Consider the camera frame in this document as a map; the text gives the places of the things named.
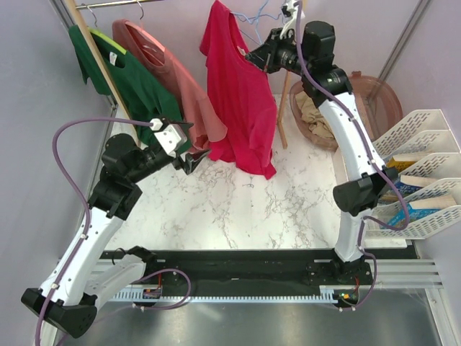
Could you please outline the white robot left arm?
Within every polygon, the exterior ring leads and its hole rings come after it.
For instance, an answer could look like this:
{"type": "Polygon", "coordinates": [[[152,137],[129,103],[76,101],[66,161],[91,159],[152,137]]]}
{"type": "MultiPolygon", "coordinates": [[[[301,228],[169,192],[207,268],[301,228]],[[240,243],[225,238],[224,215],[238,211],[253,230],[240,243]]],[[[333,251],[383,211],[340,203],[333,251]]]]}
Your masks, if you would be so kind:
{"type": "Polygon", "coordinates": [[[158,266],[155,254],[142,247],[129,249],[116,264],[93,278],[92,270],[108,241],[127,220],[142,191],[139,181],[168,165],[191,174],[207,151],[181,155],[193,123],[154,118],[133,125],[151,130],[156,142],[140,148],[133,137],[110,137],[102,153],[103,167],[91,196],[76,194],[84,207],[80,229],[61,260],[38,288],[28,288],[21,302],[38,316],[73,338],[80,338],[94,323],[98,311],[131,283],[152,283],[158,266]]]}

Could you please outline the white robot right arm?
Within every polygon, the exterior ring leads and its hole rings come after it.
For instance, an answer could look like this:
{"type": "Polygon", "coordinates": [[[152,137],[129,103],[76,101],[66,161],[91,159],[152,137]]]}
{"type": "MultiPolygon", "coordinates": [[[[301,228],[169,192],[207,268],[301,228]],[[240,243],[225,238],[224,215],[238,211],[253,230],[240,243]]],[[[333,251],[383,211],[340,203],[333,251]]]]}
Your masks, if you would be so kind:
{"type": "Polygon", "coordinates": [[[304,92],[327,120],[341,150],[347,181],[335,186],[333,196],[341,211],[339,237],[334,247],[337,261],[331,278],[348,283],[356,275],[354,262],[364,255],[363,221],[398,176],[376,152],[363,125],[346,72],[334,64],[334,27],[313,21],[305,25],[302,40],[295,31],[279,27],[268,34],[246,60],[268,74],[285,69],[300,76],[304,92]]]}

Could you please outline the magenta t shirt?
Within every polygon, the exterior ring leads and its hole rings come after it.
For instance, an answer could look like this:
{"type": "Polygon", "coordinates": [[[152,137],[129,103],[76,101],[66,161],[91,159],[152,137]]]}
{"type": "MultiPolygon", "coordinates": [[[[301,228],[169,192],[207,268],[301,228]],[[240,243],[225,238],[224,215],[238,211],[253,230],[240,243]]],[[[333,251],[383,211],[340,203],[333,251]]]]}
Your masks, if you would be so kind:
{"type": "Polygon", "coordinates": [[[208,97],[227,128],[224,139],[210,144],[210,158],[271,179],[277,105],[267,75],[245,59],[249,50],[236,18],[220,1],[210,8],[200,51],[208,97]]]}

